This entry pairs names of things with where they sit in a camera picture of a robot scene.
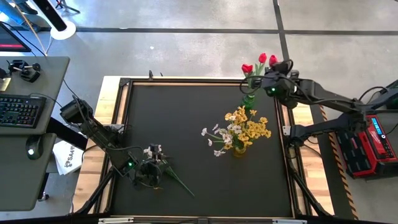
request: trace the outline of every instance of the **table leg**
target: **table leg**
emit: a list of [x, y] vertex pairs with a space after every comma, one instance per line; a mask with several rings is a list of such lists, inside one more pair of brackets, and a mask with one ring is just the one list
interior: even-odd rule
[[47, 133], [55, 133], [58, 138], [63, 139], [82, 150], [86, 149], [86, 137], [68, 128], [54, 118], [50, 118], [49, 125], [47, 126]]
[[37, 200], [38, 201], [44, 201], [47, 200], [49, 198], [49, 195], [45, 194], [44, 189], [45, 189], [45, 185], [47, 184], [47, 180], [49, 179], [49, 173], [46, 172], [44, 175], [44, 179], [42, 182], [42, 186], [40, 187], [40, 191], [39, 191], [39, 195], [37, 196]]

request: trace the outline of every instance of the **green vase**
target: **green vase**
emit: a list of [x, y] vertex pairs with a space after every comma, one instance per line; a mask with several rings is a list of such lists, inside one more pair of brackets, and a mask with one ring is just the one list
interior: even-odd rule
[[253, 109], [254, 107], [254, 95], [244, 95], [242, 99], [242, 106], [246, 111]]

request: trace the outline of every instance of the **red tulip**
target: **red tulip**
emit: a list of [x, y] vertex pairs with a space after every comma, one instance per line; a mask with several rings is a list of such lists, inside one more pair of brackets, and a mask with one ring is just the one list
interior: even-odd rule
[[242, 71], [243, 73], [251, 73], [253, 71], [253, 65], [242, 65]]
[[265, 63], [266, 60], [267, 60], [267, 55], [266, 55], [266, 53], [260, 54], [259, 62], [260, 62], [260, 63]]
[[275, 63], [278, 63], [278, 59], [275, 55], [271, 55], [271, 57], [269, 58], [269, 66], [272, 67]]

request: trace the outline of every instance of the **yellow vase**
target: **yellow vase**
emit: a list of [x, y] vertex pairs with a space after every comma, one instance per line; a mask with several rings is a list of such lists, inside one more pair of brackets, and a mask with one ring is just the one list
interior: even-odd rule
[[235, 147], [233, 155], [234, 157], [241, 158], [244, 156], [245, 152], [246, 152], [246, 147], [243, 147], [242, 149], [240, 149], [239, 147]]

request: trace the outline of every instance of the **yellow black striped tape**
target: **yellow black striped tape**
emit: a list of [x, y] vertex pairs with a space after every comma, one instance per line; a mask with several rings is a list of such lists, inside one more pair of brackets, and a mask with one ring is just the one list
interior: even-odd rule
[[[328, 118], [326, 117], [326, 113], [325, 113], [325, 110], [324, 110], [323, 106], [320, 105], [319, 107], [320, 107], [320, 109], [321, 109], [321, 114], [322, 114], [322, 116], [323, 116], [323, 120], [327, 121]], [[349, 203], [349, 205], [350, 205], [350, 207], [351, 207], [351, 211], [352, 211], [352, 213], [353, 213], [353, 215], [354, 215], [354, 219], [355, 219], [355, 220], [358, 220], [358, 214], [356, 213], [356, 209], [355, 209], [355, 204], [354, 204], [353, 196], [352, 196], [352, 194], [351, 194], [351, 191], [349, 191], [347, 179], [346, 179], [346, 176], [345, 176], [345, 173], [344, 173], [344, 168], [343, 168], [343, 165], [342, 165], [342, 163], [341, 163], [340, 157], [339, 157], [339, 155], [338, 155], [337, 143], [336, 143], [336, 141], [335, 141], [335, 139], [334, 139], [332, 133], [329, 133], [328, 135], [329, 135], [329, 140], [330, 140], [331, 148], [333, 149], [333, 153], [335, 154], [335, 160], [336, 160], [336, 163], [337, 163], [339, 172], [340, 172], [341, 180], [343, 181], [344, 189], [346, 190], [346, 195], [347, 195], [347, 198], [348, 198], [348, 203]]]

